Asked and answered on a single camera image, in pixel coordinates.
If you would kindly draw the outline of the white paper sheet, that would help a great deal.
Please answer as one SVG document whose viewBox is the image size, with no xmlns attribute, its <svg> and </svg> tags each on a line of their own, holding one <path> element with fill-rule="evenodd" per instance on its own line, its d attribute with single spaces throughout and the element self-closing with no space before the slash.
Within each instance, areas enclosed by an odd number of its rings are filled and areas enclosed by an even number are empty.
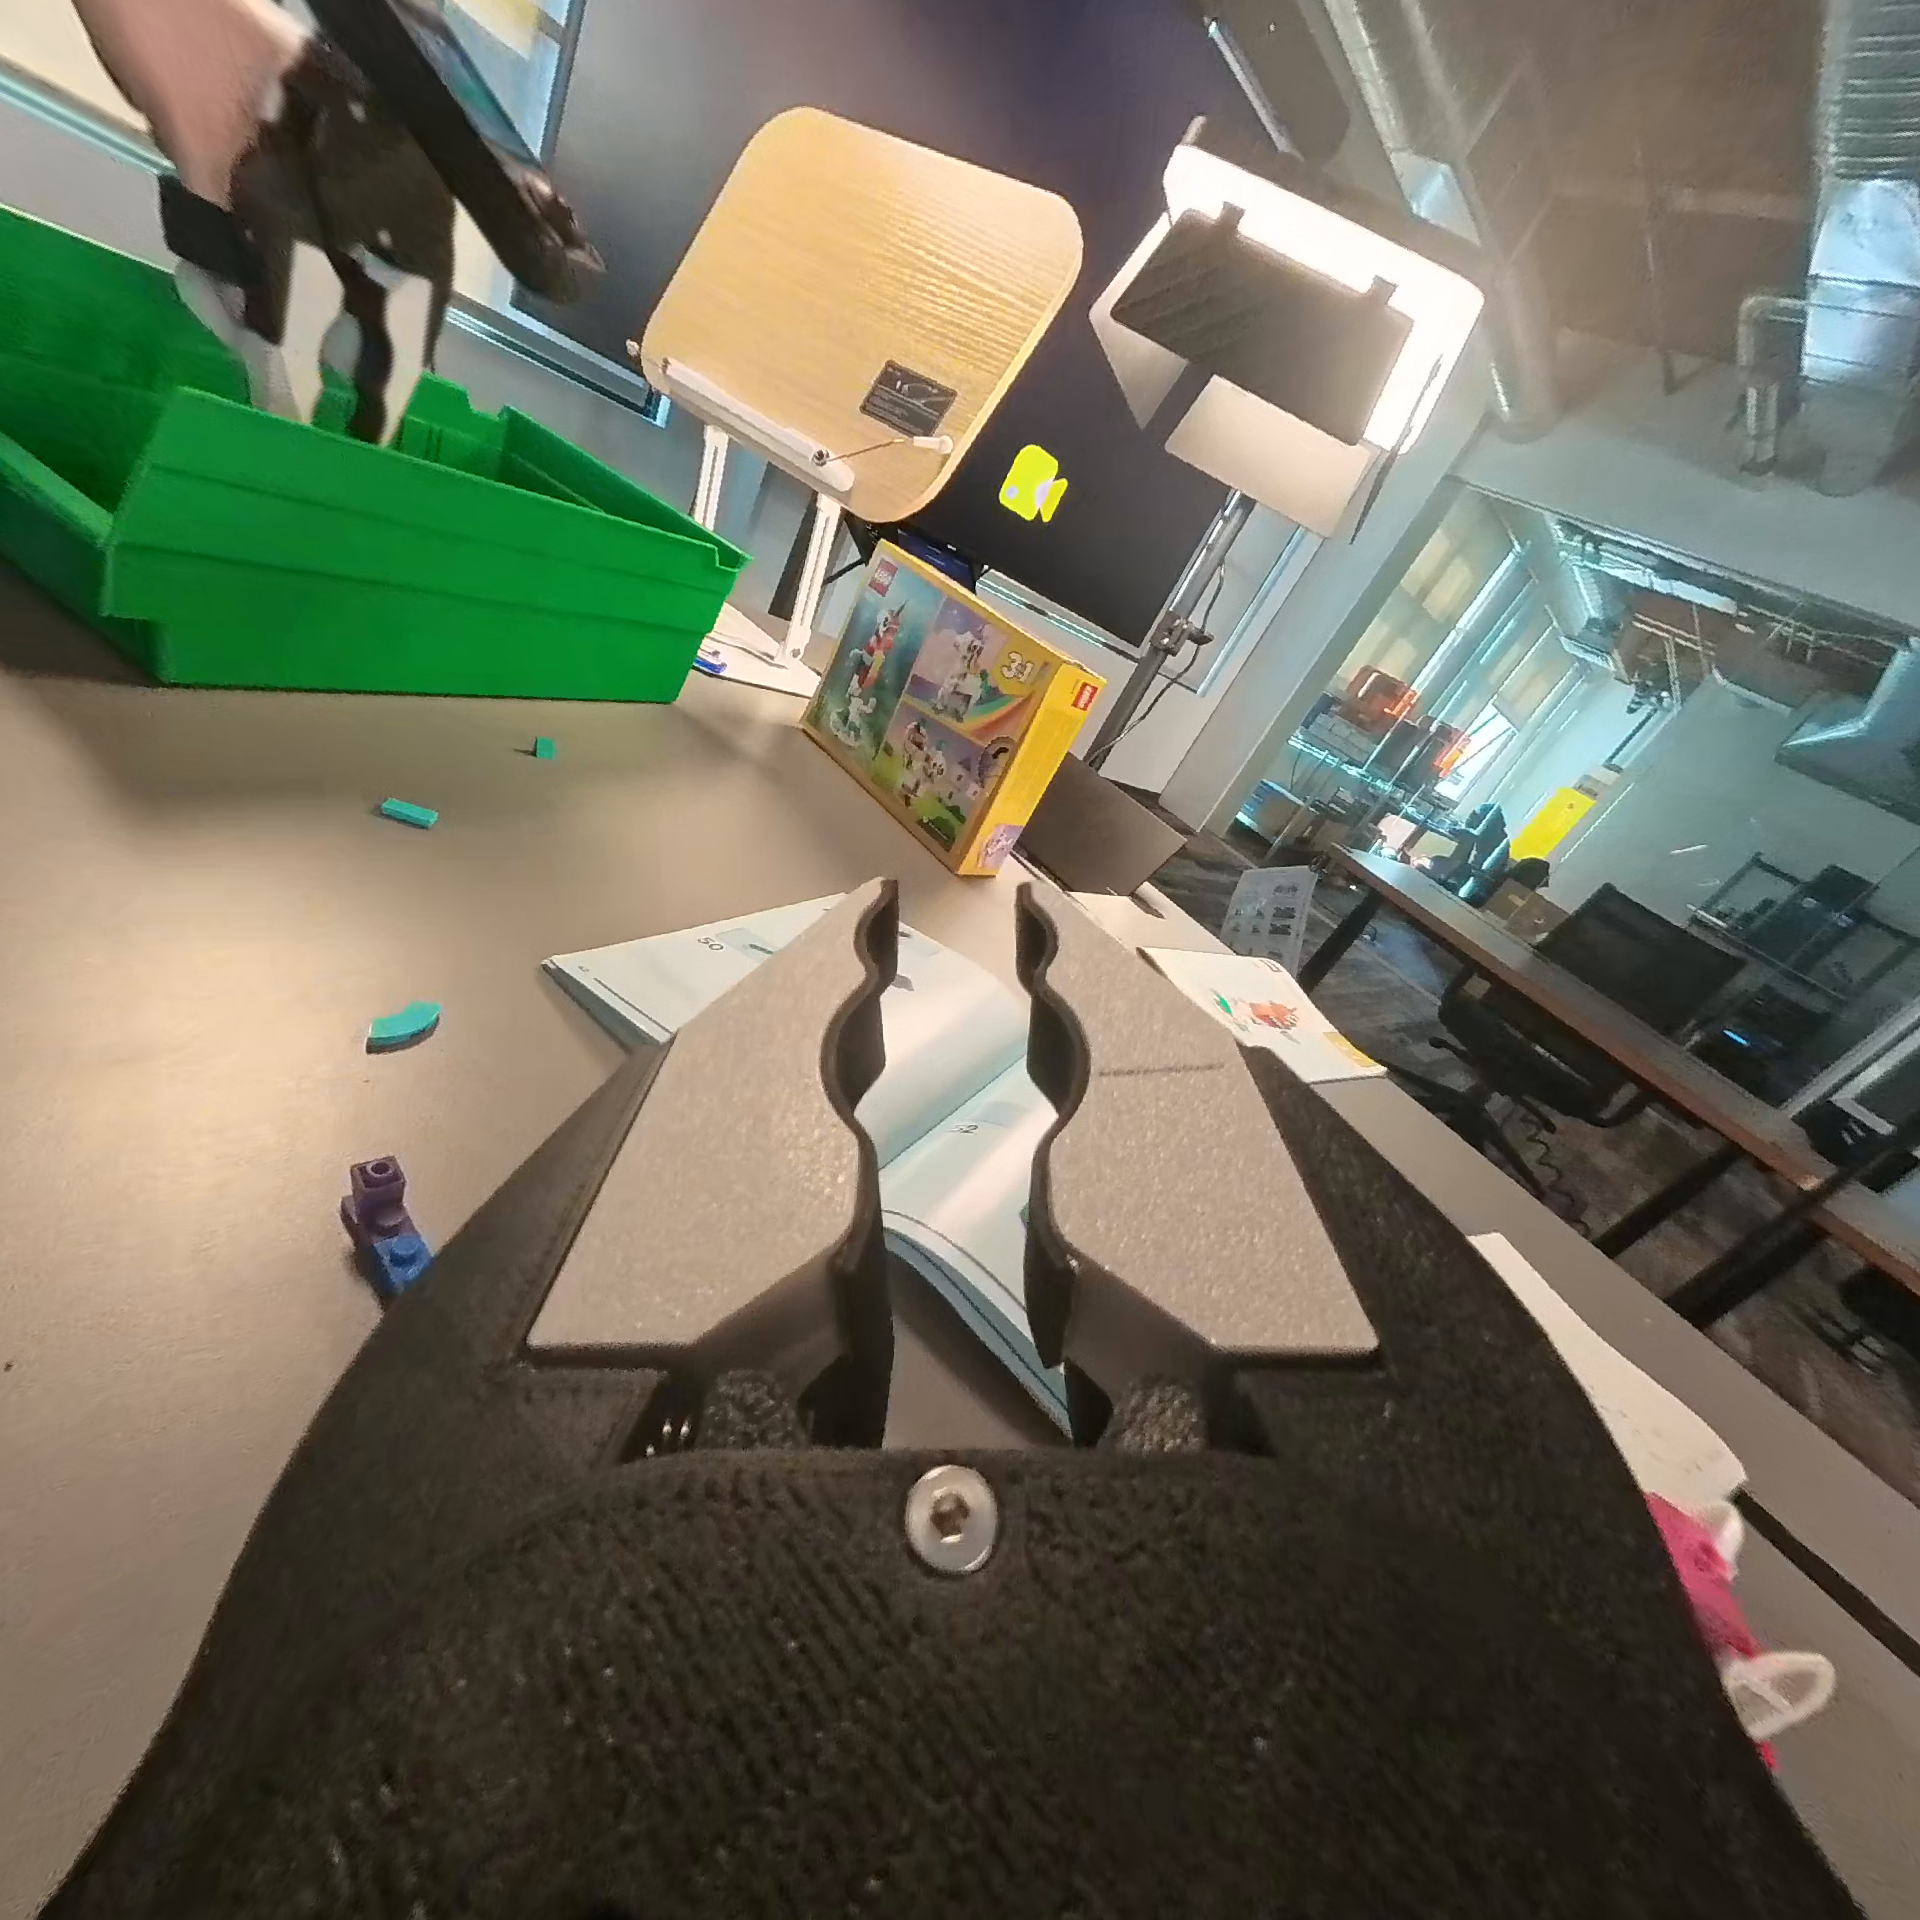
<svg viewBox="0 0 1920 1920">
<path fill-rule="evenodd" d="M 1745 1462 L 1708 1421 L 1609 1346 L 1510 1240 L 1487 1233 L 1470 1245 L 1546 1332 L 1647 1496 L 1688 1512 L 1737 1500 Z"/>
</svg>

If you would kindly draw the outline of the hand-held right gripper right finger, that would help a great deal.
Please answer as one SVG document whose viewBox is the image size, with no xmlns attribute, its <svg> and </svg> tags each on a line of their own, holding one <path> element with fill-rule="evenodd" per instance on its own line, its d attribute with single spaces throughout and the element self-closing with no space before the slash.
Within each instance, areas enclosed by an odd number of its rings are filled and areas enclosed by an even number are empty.
<svg viewBox="0 0 1920 1920">
<path fill-rule="evenodd" d="M 1054 1110 L 1026 1205 L 1024 1309 L 1072 1442 L 1176 1386 L 1235 1440 L 1249 1377 L 1354 1373 L 1379 1332 L 1233 1032 L 1082 908 L 1024 882 L 1026 1072 Z"/>
</svg>

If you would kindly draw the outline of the black office chair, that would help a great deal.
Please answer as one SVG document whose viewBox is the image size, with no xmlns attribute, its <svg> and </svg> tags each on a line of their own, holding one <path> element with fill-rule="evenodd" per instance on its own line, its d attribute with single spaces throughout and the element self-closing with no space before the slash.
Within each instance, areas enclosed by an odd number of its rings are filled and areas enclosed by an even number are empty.
<svg viewBox="0 0 1920 1920">
<path fill-rule="evenodd" d="M 1658 1036 L 1680 1040 L 1745 971 L 1735 952 L 1695 936 L 1606 882 L 1534 948 Z M 1600 1130 L 1649 1096 L 1626 1069 L 1515 989 L 1462 977 L 1438 1004 L 1447 1048 L 1489 1090 Z"/>
</svg>

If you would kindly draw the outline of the printed paper sign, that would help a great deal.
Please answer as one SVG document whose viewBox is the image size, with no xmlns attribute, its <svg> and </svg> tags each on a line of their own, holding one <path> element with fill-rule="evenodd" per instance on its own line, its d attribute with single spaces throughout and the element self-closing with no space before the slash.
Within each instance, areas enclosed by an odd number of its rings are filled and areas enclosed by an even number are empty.
<svg viewBox="0 0 1920 1920">
<path fill-rule="evenodd" d="M 1219 939 L 1233 954 L 1298 974 L 1306 962 L 1315 885 L 1312 864 L 1244 872 L 1227 900 Z"/>
</svg>

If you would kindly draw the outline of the light blue instruction booklet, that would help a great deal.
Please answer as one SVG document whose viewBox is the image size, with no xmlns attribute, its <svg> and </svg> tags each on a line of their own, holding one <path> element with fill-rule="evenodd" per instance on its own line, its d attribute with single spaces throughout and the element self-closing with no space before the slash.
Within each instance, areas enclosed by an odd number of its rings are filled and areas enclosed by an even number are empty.
<svg viewBox="0 0 1920 1920">
<path fill-rule="evenodd" d="M 667 1043 L 834 906 L 566 952 L 544 971 L 625 1044 Z M 1033 1154 L 1054 1122 L 1024 1065 L 1028 1013 L 988 969 L 902 925 L 881 1017 L 886 1068 L 858 1120 L 879 1152 L 887 1250 L 1067 1433 L 1065 1373 L 1040 1363 L 1024 1307 Z"/>
</svg>

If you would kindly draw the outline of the colourful toy set box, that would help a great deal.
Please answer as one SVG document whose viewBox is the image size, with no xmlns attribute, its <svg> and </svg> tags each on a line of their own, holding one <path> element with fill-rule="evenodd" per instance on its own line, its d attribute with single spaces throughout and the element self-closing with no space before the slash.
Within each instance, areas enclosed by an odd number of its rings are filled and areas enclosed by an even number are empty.
<svg viewBox="0 0 1920 1920">
<path fill-rule="evenodd" d="M 940 569 L 881 542 L 800 730 L 948 874 L 991 878 L 1104 685 Z"/>
</svg>

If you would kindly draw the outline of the studio light on stand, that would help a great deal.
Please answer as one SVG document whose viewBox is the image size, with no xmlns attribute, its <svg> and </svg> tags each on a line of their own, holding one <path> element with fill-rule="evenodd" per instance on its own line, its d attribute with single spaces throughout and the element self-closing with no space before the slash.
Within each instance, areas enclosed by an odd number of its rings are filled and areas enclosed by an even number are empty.
<svg viewBox="0 0 1920 1920">
<path fill-rule="evenodd" d="M 1474 240 L 1334 186 L 1290 145 L 1275 168 L 1212 150 L 1194 117 L 1161 218 L 1091 306 L 1137 426 L 1227 491 L 1094 737 L 1100 772 L 1209 638 L 1212 592 L 1256 509 L 1356 534 L 1481 323 L 1491 273 Z"/>
</svg>

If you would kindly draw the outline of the wooden book stand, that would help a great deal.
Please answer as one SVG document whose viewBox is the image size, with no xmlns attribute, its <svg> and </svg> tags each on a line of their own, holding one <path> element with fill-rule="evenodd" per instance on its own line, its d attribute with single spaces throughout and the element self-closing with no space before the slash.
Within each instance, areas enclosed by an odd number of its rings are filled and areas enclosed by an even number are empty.
<svg viewBox="0 0 1920 1920">
<path fill-rule="evenodd" d="M 1082 269 L 1072 205 L 1038 186 L 815 108 L 747 141 L 631 346 L 703 421 L 695 521 L 716 528 L 732 449 L 811 501 L 784 626 L 722 608 L 699 673 L 817 691 L 841 521 L 907 521 L 947 490 Z"/>
</svg>

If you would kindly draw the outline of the booklet with orange picture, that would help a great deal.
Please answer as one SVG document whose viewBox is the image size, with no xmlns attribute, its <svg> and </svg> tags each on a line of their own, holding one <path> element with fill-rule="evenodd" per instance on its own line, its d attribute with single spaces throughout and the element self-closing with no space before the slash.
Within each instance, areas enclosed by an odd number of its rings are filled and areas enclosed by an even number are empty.
<svg viewBox="0 0 1920 1920">
<path fill-rule="evenodd" d="M 1385 1080 L 1385 1068 L 1320 1013 L 1271 957 L 1233 952 L 1138 948 L 1142 957 L 1244 1050 L 1283 1062 L 1312 1088 Z"/>
</svg>

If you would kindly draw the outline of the person's left hand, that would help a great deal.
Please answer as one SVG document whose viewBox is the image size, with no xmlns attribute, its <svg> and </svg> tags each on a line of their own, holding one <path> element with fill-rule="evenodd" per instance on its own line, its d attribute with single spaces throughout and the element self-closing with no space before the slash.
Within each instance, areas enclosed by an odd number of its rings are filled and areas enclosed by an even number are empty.
<svg viewBox="0 0 1920 1920">
<path fill-rule="evenodd" d="M 184 187 L 231 208 L 236 169 L 278 122 L 314 32 L 270 2 L 78 2 L 76 12 Z"/>
</svg>

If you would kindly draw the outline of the pink white toy brick model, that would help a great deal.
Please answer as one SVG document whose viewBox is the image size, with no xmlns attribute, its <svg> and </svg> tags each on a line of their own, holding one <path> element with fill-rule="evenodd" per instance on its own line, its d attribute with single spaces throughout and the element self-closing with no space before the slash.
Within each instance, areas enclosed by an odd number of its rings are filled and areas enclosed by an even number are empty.
<svg viewBox="0 0 1920 1920">
<path fill-rule="evenodd" d="M 1745 1520 L 1734 1505 L 1680 1506 L 1652 1493 L 1644 1500 L 1722 1691 L 1766 1765 L 1777 1769 L 1779 1738 L 1833 1702 L 1836 1666 L 1824 1653 L 1761 1641 L 1737 1596 Z"/>
</svg>

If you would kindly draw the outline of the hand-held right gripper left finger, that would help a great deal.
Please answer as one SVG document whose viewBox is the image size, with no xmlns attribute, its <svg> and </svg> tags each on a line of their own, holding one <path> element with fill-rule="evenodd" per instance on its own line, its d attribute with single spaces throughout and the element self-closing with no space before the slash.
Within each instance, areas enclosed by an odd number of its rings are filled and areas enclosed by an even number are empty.
<svg viewBox="0 0 1920 1920">
<path fill-rule="evenodd" d="M 529 1325 L 531 1360 L 631 1364 L 692 1413 L 772 1379 L 807 1436 L 876 1449 L 896 1340 L 879 1154 L 899 885 L 858 885 L 642 1065 Z"/>
</svg>

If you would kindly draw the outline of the black laptop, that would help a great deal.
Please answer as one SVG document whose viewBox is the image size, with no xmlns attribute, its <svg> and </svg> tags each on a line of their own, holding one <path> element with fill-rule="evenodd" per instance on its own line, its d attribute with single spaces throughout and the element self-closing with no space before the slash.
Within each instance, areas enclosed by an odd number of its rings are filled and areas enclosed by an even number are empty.
<svg viewBox="0 0 1920 1920">
<path fill-rule="evenodd" d="M 1187 844 L 1187 830 L 1071 755 L 1022 828 L 1015 852 L 1071 893 L 1135 897 Z"/>
</svg>

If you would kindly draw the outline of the blue purple toy brick assembly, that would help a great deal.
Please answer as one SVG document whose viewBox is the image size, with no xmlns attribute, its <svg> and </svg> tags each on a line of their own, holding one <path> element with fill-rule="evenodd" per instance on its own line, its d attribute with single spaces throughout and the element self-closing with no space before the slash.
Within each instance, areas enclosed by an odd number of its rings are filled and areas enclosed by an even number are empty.
<svg viewBox="0 0 1920 1920">
<path fill-rule="evenodd" d="M 351 1165 L 340 1202 L 352 1258 L 382 1306 L 391 1306 L 432 1265 L 432 1249 L 407 1206 L 407 1181 L 395 1156 Z"/>
</svg>

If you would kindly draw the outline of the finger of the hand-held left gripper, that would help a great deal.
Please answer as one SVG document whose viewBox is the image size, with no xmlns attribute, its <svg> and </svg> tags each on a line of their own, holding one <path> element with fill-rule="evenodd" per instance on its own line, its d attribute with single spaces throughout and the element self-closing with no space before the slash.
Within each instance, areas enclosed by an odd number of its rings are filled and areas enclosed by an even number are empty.
<svg viewBox="0 0 1920 1920">
<path fill-rule="evenodd" d="M 340 309 L 322 332 L 320 362 L 352 385 L 348 432 L 385 445 L 391 434 L 391 385 L 399 354 L 391 332 L 391 288 L 360 257 L 328 257 Z"/>
<path fill-rule="evenodd" d="M 322 398 L 322 316 L 302 310 L 290 341 L 270 341 L 250 321 L 247 288 L 185 259 L 175 265 L 175 283 L 192 318 L 242 366 L 252 404 L 308 426 Z"/>
</svg>

